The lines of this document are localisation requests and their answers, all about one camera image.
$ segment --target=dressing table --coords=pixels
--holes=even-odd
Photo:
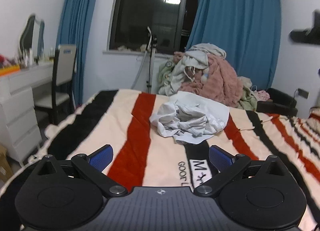
[[[42,140],[32,89],[52,81],[53,63],[0,77],[0,143],[20,165]]]

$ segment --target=chair seat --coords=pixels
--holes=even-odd
[[[56,104],[61,105],[63,102],[69,99],[69,95],[67,93],[56,92]],[[52,97],[51,94],[47,94],[46,96],[42,96],[39,99],[35,100],[35,106],[41,108],[52,108]]]

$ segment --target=red stripe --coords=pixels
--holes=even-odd
[[[238,153],[245,154],[249,156],[252,160],[259,160],[257,156],[250,150],[250,147],[244,141],[240,130],[236,127],[236,124],[233,122],[231,115],[229,114],[229,119],[227,126],[224,129],[229,140],[232,140],[234,148]]]
[[[314,118],[314,119],[316,119],[316,120],[318,120],[320,122],[320,116],[318,116],[318,115],[316,115],[314,113],[311,113],[309,118]]]
[[[303,123],[301,122],[301,119],[298,118],[298,123],[300,125],[300,128],[308,135],[312,138],[312,140],[318,144],[320,144],[320,142],[313,136],[309,133],[308,129],[306,129],[304,126],[303,126]]]
[[[270,115],[270,116],[273,116],[273,118],[271,119],[271,122],[276,126],[278,131],[281,133],[282,137],[284,138],[284,141],[289,146],[291,146],[295,150],[295,152],[298,154],[298,158],[304,164],[304,167],[305,167],[306,171],[311,173],[317,179],[317,181],[320,182],[320,172],[319,172],[319,170],[313,164],[313,162],[311,162],[308,158],[305,158],[303,156],[302,150],[299,149],[299,146],[295,143],[295,141],[293,140],[292,136],[290,136],[287,133],[287,131],[285,129],[285,126],[282,124],[282,122],[279,119],[279,115]]]
[[[127,131],[127,141],[114,160],[108,176],[128,191],[142,186],[150,139],[149,117],[153,111],[156,95],[139,94],[132,110],[132,120]]]

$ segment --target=curtain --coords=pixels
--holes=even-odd
[[[76,106],[82,103],[83,75],[91,20],[96,0],[65,0],[57,37],[59,44],[75,44],[76,69],[73,95]]]
[[[281,35],[280,0],[198,0],[187,49],[211,43],[227,52],[238,76],[271,86]]]

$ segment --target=white wall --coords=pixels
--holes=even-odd
[[[306,118],[320,90],[320,46],[293,43],[288,35],[293,29],[313,26],[312,12],[320,9],[320,0],[281,0],[281,4],[281,44],[272,87],[292,96],[297,88],[309,91],[307,100],[296,98],[298,116]]]
[[[102,53],[107,48],[113,2],[114,0],[96,0],[95,3],[84,68],[84,102],[100,90],[131,88],[143,58],[143,54],[138,56],[114,52]],[[153,93],[156,92],[159,65],[163,62],[165,59],[156,58]],[[148,63],[145,62],[135,89],[146,91],[147,77]]]
[[[0,54],[14,57],[28,17],[44,20],[44,50],[55,47],[64,0],[0,0]]]

